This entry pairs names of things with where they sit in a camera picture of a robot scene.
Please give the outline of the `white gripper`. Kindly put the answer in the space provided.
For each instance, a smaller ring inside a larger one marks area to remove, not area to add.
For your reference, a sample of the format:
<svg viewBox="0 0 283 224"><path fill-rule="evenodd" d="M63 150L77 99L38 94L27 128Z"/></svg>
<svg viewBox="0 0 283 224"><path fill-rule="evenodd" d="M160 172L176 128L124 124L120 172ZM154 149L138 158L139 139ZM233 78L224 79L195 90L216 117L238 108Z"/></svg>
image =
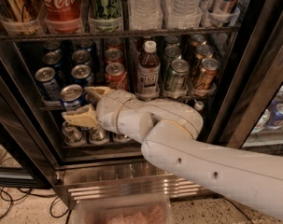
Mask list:
<svg viewBox="0 0 283 224"><path fill-rule="evenodd" d="M118 115L124 104L132 99L132 94L124 90L110 89L107 86L85 87L92 103L97 103L96 112L92 105L84 105L76 110L62 113L71 125L94 128L100 125L108 131L119 133Z"/></svg>

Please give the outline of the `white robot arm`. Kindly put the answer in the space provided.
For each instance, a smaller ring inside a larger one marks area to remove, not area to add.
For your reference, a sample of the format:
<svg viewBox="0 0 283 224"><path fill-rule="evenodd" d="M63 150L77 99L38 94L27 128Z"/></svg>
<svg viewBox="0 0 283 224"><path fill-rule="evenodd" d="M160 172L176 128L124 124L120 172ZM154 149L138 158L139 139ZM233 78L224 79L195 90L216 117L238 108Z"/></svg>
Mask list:
<svg viewBox="0 0 283 224"><path fill-rule="evenodd" d="M199 142L203 118L180 102L141 101L106 87L87 93L97 105L63 112L68 123L124 134L155 167L283 220L283 157Z"/></svg>

